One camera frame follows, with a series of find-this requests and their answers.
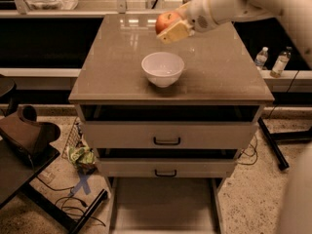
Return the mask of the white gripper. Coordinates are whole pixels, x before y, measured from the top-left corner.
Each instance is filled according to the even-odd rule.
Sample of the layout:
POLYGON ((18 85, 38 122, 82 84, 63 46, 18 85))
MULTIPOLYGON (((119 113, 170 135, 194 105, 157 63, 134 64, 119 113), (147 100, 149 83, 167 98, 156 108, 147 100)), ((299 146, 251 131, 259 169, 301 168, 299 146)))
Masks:
POLYGON ((161 31, 157 38, 164 44, 171 44, 192 36, 194 30, 204 33, 219 26, 213 15, 212 0, 191 0, 179 6, 175 11, 182 19, 188 21, 178 20, 161 31))

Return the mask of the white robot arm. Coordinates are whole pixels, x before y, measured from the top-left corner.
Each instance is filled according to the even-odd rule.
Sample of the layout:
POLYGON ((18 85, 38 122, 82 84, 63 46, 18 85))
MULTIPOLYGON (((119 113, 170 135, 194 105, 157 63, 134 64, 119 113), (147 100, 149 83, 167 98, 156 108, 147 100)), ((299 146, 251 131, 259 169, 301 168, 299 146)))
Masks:
MULTIPOLYGON (((228 21, 274 17, 308 65, 312 65, 312 0, 191 0, 161 14, 158 38, 172 43, 228 21)), ((277 234, 312 234, 312 146, 307 145, 289 174, 277 234)))

